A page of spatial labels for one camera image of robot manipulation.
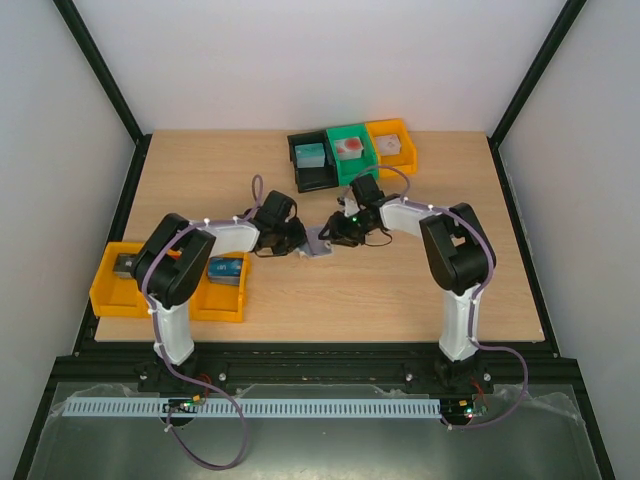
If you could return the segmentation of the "cream leather card holder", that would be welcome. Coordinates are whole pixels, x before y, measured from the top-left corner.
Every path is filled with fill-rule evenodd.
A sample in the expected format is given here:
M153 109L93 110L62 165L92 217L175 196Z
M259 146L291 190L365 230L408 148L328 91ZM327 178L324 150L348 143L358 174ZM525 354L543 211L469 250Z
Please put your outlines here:
M301 258L320 258L333 254L333 245L319 238L323 226L308 227L305 230L306 241L297 249Z

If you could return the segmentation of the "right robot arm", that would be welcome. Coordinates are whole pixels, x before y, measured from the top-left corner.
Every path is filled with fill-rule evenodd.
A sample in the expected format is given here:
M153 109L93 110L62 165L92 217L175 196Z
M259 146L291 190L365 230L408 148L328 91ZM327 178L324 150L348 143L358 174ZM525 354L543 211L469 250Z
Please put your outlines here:
M455 392L480 380L477 339L479 304L496 265L496 256L471 205L437 207L386 195L370 174L350 184L351 199L333 213L318 238L333 245L357 247L375 230L386 236L403 232L422 239L435 283L444 292L443 330L434 376Z

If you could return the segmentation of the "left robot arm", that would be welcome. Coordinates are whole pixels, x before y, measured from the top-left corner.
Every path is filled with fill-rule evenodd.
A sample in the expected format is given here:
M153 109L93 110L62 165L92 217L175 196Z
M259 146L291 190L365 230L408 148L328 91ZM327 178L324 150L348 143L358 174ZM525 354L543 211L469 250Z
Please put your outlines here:
M189 300L212 257L264 249L286 256L305 241L296 202L275 190L231 220L195 222L166 215L133 260L131 274L148 305L154 351L167 373L184 384L216 388L178 369L194 353Z

